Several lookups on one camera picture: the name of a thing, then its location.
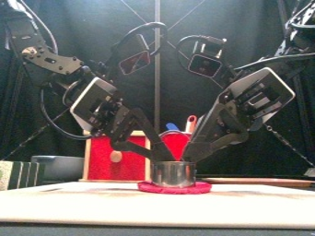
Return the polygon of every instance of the red box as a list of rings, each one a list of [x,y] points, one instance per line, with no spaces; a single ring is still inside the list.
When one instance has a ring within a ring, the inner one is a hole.
[[[108,136],[87,141],[83,181],[144,181],[149,179],[149,160],[129,151],[115,151]],[[129,141],[149,148],[141,131],[133,131]]]

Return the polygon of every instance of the black curtain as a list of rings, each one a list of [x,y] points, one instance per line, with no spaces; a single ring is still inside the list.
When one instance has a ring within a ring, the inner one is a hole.
[[[155,20],[155,3],[148,0],[28,0],[31,8],[55,34],[59,54],[88,60],[105,61],[111,46],[124,34]],[[270,0],[161,0],[161,21],[168,27],[168,43],[161,51],[161,132],[165,124],[184,128],[187,117],[207,112],[222,88],[206,77],[181,69],[175,57],[179,40],[188,35],[210,35],[227,39],[227,59],[234,67],[274,55],[283,41],[279,1]],[[286,1],[291,13],[295,1]],[[5,31],[0,29],[1,42]],[[20,65],[12,51],[0,48],[0,145],[1,158],[45,125],[40,114],[39,88],[19,73]],[[302,75],[307,120],[314,131],[314,66]],[[294,88],[292,81],[286,81]],[[153,64],[129,76],[119,76],[117,89],[124,102],[143,109],[153,122]],[[65,109],[60,98],[47,94],[47,110],[56,117]],[[81,129],[69,114],[57,124],[76,135]],[[312,161],[314,150],[306,144],[300,107],[295,100],[278,113],[268,125],[288,139]],[[28,161],[32,155],[84,156],[84,141],[61,136],[52,127],[9,156]],[[250,134],[247,142],[219,150],[198,164],[198,172],[230,175],[300,175],[307,163],[279,142],[264,128]]]

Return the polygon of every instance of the white tabletop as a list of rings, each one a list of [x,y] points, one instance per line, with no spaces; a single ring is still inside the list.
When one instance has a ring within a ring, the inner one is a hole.
[[[0,192],[1,222],[315,229],[315,193],[215,184],[203,195],[137,191],[136,183],[60,183]]]

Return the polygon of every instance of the metal cup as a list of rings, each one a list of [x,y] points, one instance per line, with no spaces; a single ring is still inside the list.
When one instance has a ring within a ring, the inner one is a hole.
[[[196,164],[187,161],[151,163],[151,181],[163,187],[184,188],[196,184]]]

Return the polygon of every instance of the red coaster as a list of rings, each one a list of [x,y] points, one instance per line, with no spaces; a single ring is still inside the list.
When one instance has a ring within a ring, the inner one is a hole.
[[[195,186],[185,188],[173,188],[173,187],[161,187],[155,185],[152,182],[140,182],[137,183],[137,189],[141,192],[155,193],[155,194],[167,194],[167,195],[200,195],[207,194],[212,185],[204,182],[196,182]]]

